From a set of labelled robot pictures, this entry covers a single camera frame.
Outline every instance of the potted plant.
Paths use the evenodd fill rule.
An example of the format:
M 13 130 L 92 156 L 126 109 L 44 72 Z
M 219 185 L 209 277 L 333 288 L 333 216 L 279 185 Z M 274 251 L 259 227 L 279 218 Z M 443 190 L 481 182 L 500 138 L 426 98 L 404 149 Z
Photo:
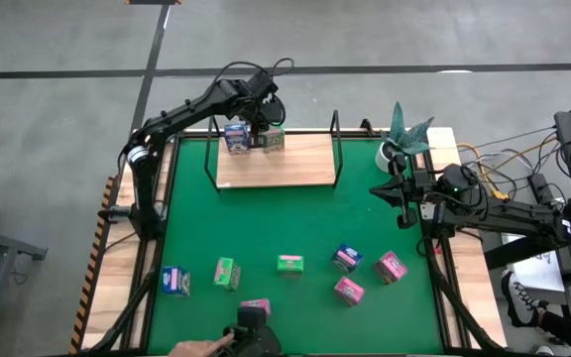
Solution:
M 389 172 L 389 161 L 395 154 L 417 155 L 428 150 L 428 144 L 424 142 L 426 130 L 434 118 L 430 118 L 409 129 L 404 128 L 404 118 L 402 108 L 396 102 L 394 115 L 392 117 L 392 127 L 389 132 L 383 131 L 381 137 L 383 142 L 376 153 L 376 165 L 384 171 Z

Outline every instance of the concrete floor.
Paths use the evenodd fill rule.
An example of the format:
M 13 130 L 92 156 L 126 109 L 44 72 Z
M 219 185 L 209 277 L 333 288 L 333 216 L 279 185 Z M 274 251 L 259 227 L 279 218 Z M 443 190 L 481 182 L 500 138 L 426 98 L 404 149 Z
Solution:
M 120 0 L 0 0 L 0 71 L 144 69 L 159 15 L 160 6 Z M 171 8 L 157 66 L 270 65 L 284 56 L 298 65 L 571 62 L 571 0 L 189 1 Z M 147 115 L 201 94 L 210 80 L 156 78 Z M 0 356 L 66 351 L 100 193 L 141 83 L 0 79 L 0 232 L 50 247 L 42 263 L 18 262 L 30 278 L 10 281 Z M 550 126 L 554 112 L 571 109 L 571 71 L 293 75 L 278 85 L 289 127 L 326 127 L 334 109 L 343 127 L 365 117 L 388 126 L 399 101 L 407 125 L 435 116 L 433 126 L 475 144 Z M 483 152 L 524 149 L 547 134 Z M 571 194 L 553 163 L 543 172 Z M 507 327 L 517 351 L 535 333 Z

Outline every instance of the green cube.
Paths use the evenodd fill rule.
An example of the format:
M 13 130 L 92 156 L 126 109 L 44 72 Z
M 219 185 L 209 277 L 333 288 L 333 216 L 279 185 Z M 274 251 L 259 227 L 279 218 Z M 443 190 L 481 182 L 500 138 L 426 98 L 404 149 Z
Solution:
M 215 285 L 222 286 L 229 291 L 236 291 L 241 272 L 241 268 L 232 259 L 219 258 L 215 270 Z
M 288 275 L 303 274 L 303 257 L 279 255 L 277 257 L 277 271 Z

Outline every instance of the human hand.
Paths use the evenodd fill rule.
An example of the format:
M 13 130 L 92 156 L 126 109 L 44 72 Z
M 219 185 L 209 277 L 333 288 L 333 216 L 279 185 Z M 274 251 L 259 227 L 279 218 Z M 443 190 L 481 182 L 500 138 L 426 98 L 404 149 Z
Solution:
M 217 351 L 218 348 L 229 344 L 234 333 L 229 333 L 226 336 L 218 339 L 217 341 L 184 341 L 178 343 L 173 351 L 169 354 L 169 357 L 207 357 L 213 352 Z

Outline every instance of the green mat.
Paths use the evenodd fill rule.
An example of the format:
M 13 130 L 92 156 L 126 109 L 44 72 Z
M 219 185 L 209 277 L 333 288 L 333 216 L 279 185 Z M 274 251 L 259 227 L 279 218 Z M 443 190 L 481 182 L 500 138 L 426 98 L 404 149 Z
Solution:
M 400 231 L 398 212 L 368 193 L 389 179 L 374 163 L 379 145 L 343 141 L 345 166 L 335 190 L 247 188 L 217 194 L 203 170 L 205 142 L 184 141 L 163 266 L 190 271 L 190 297 L 157 294 L 148 352 L 167 354 L 183 340 L 221 337 L 224 326 L 235 322 L 240 301 L 255 298 L 270 300 L 269 326 L 284 353 L 441 352 L 426 261 L 415 252 L 420 228 Z M 354 307 L 332 290 L 343 273 L 330 258 L 342 242 L 364 256 L 349 276 L 365 289 Z M 389 250 L 408 266 L 408 274 L 385 286 L 372 266 Z M 277 273 L 279 254 L 304 256 L 301 278 Z M 240 265 L 237 292 L 213 284 L 219 257 Z

